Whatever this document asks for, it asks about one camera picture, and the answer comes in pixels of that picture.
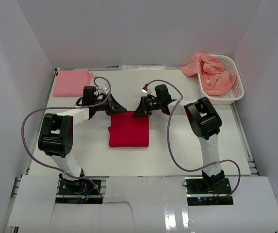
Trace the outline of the red t shirt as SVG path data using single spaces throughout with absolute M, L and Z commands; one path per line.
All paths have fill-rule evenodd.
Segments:
M 111 116 L 109 146 L 140 148 L 149 146 L 149 117 L 132 117 L 134 111 Z

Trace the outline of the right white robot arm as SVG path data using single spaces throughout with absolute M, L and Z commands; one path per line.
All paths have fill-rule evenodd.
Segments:
M 156 110 L 161 110 L 162 113 L 168 115 L 166 139 L 172 161 L 183 171 L 195 172 L 201 170 L 203 189 L 207 193 L 215 193 L 220 188 L 220 183 L 225 179 L 218 150 L 218 135 L 222 126 L 219 114 L 206 97 L 202 97 L 195 102 L 184 101 L 183 99 L 175 100 L 171 98 L 165 84 L 156 86 L 155 92 L 156 96 L 148 94 L 141 97 L 140 103 L 132 117 L 147 117 L 152 114 L 152 111 Z M 170 123 L 173 115 L 186 116 L 193 133 L 198 137 L 203 161 L 201 168 L 185 169 L 175 160 L 169 137 Z

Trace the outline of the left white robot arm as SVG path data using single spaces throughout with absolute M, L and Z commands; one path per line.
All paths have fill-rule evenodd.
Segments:
M 86 188 L 86 181 L 81 179 L 84 171 L 80 168 L 71 152 L 73 148 L 74 127 L 86 120 L 90 120 L 96 112 L 104 111 L 112 116 L 127 111 L 112 95 L 106 83 L 101 89 L 95 86 L 85 86 L 83 96 L 76 102 L 77 108 L 58 114 L 44 115 L 38 148 L 49 156 L 63 172 L 59 174 L 61 180 L 69 185 L 76 194 Z

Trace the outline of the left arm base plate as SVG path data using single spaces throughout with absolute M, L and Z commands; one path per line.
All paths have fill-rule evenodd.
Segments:
M 57 204 L 102 204 L 103 200 L 97 189 L 101 191 L 102 180 L 93 179 L 94 185 L 87 180 L 70 183 L 59 180 L 55 203 Z

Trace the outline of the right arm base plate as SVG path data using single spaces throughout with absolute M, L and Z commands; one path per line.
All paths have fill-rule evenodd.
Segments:
M 182 186 L 186 188 L 188 206 L 233 205 L 231 186 L 228 178 L 210 187 L 203 178 L 185 179 Z

